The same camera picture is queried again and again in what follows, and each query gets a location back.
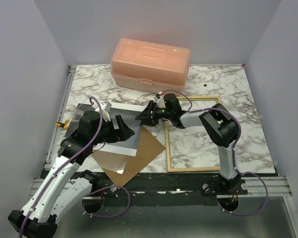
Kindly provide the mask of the light wooden picture frame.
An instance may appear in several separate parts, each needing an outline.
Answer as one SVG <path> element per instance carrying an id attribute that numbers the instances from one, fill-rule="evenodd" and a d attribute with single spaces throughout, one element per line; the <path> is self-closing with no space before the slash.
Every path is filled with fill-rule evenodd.
<path id="1" fill-rule="evenodd" d="M 179 101 L 216 101 L 221 103 L 220 96 L 189 96 L 187 99 L 184 96 L 177 96 Z M 169 140 L 169 126 L 168 122 L 164 122 L 164 134 L 165 134 L 165 147 L 166 147 L 166 161 L 167 171 L 169 173 L 184 173 L 184 172 L 218 172 L 219 166 L 214 167 L 198 167 L 198 168 L 174 168 L 171 166 L 171 155 L 170 155 L 170 140 Z"/>

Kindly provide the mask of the grey photo print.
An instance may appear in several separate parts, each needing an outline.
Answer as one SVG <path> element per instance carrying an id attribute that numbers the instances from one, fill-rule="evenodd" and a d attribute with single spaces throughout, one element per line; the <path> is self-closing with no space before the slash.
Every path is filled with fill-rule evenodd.
<path id="1" fill-rule="evenodd" d="M 78 104 L 77 108 L 78 110 L 73 115 L 72 120 L 69 124 L 69 128 L 65 133 L 65 138 L 69 137 L 75 131 L 75 129 L 78 128 L 78 121 L 80 117 L 83 115 L 83 113 L 85 111 L 91 111 L 93 109 L 93 107 L 89 104 Z M 135 120 L 135 117 L 138 116 L 144 109 L 145 106 L 112 102 L 108 114 L 110 118 L 113 120 L 114 128 L 118 128 L 115 116 L 121 115 L 124 123 L 130 129 L 132 129 L 135 134 L 127 141 L 110 144 L 107 143 L 103 148 L 100 148 L 100 146 L 98 145 L 96 146 L 96 148 L 104 152 L 135 156 L 137 153 L 137 147 L 141 135 L 141 122 L 139 120 Z"/>

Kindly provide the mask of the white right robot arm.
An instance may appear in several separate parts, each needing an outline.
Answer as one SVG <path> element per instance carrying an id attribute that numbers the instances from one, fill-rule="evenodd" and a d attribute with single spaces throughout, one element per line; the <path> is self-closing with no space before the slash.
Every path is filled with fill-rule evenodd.
<path id="1" fill-rule="evenodd" d="M 240 175 L 236 165 L 235 146 L 241 136 L 238 120 L 220 103 L 206 109 L 183 110 L 175 94 L 157 94 L 136 116 L 141 124 L 156 126 L 169 120 L 178 129 L 203 126 L 211 141 L 217 145 L 220 158 L 219 190 L 230 194 L 236 189 Z"/>

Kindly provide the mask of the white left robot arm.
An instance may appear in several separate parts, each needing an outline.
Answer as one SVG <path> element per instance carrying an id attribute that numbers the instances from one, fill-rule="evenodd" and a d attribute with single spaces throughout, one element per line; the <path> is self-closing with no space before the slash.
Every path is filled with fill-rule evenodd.
<path id="1" fill-rule="evenodd" d="M 8 216 L 21 238 L 51 238 L 62 216 L 78 201 L 105 189 L 99 176 L 89 170 L 81 172 L 70 188 L 65 186 L 94 146 L 126 141 L 134 136 L 120 115 L 115 119 L 117 128 L 110 119 L 104 120 L 102 113 L 84 112 L 77 129 L 61 142 L 58 156 L 38 190 L 21 210 L 13 210 Z"/>

